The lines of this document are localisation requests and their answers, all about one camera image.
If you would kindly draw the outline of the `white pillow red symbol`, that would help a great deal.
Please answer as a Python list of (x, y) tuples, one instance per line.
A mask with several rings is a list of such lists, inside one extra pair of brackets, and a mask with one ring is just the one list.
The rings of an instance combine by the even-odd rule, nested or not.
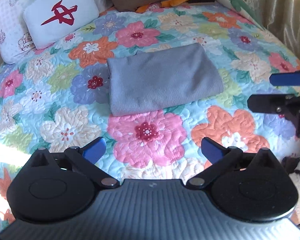
[(23, 12), (37, 49), (48, 47), (98, 16), (94, 0), (35, 0)]

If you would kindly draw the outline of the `floral quilted bedspread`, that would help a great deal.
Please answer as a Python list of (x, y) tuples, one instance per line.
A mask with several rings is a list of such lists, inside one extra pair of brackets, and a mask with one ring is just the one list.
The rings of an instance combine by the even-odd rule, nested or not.
[(93, 162), (122, 180), (188, 180), (209, 167), (210, 137), (278, 159), (300, 155), (282, 115), (253, 113), (253, 94), (296, 94), (276, 73), (300, 60), (274, 35), (218, 3), (144, 14), (109, 9), (49, 47), (0, 67), (0, 230), (14, 220), (7, 189), (30, 155), (103, 137)]

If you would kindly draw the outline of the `grey waffle knit garment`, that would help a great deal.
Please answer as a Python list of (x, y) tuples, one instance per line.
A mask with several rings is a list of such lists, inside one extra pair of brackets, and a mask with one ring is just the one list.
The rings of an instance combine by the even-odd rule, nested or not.
[(111, 58), (107, 64), (114, 116), (184, 105), (224, 90), (217, 68), (198, 43)]

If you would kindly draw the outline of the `white pink floral pillow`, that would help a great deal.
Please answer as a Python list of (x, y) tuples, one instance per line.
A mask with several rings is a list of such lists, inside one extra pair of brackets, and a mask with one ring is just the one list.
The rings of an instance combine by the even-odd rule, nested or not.
[[(16, 63), (24, 53), (36, 48), (23, 18), (35, 0), (0, 0), (0, 54), (7, 64)], [(100, 13), (112, 6), (111, 0), (94, 0)]]

